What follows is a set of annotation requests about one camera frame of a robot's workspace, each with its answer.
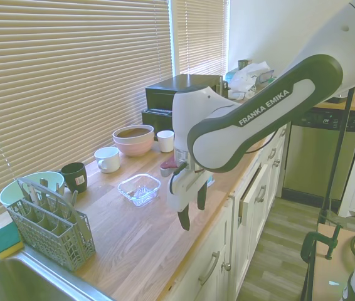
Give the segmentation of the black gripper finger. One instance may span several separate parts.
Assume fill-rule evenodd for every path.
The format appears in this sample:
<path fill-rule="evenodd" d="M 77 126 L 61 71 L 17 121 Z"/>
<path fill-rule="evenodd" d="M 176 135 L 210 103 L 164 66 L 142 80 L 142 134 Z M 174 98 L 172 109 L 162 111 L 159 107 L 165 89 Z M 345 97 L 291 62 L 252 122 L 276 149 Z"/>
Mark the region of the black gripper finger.
<path fill-rule="evenodd" d="M 199 210 L 204 210 L 205 208 L 207 187 L 208 187 L 207 182 L 205 182 L 198 191 L 197 207 Z"/>
<path fill-rule="evenodd" d="M 189 205 L 177 213 L 182 228 L 186 231 L 190 229 Z"/>

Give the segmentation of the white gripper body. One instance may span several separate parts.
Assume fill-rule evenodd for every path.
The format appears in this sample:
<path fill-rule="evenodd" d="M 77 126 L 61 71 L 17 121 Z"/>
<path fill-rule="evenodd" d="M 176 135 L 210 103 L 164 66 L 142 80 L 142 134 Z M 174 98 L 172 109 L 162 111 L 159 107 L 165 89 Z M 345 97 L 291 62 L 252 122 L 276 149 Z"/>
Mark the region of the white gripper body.
<path fill-rule="evenodd" d="M 208 179 L 209 171 L 183 169 L 178 174 L 172 173 L 167 189 L 168 206 L 174 211 L 182 211 L 191 201 L 197 200 L 199 189 Z"/>

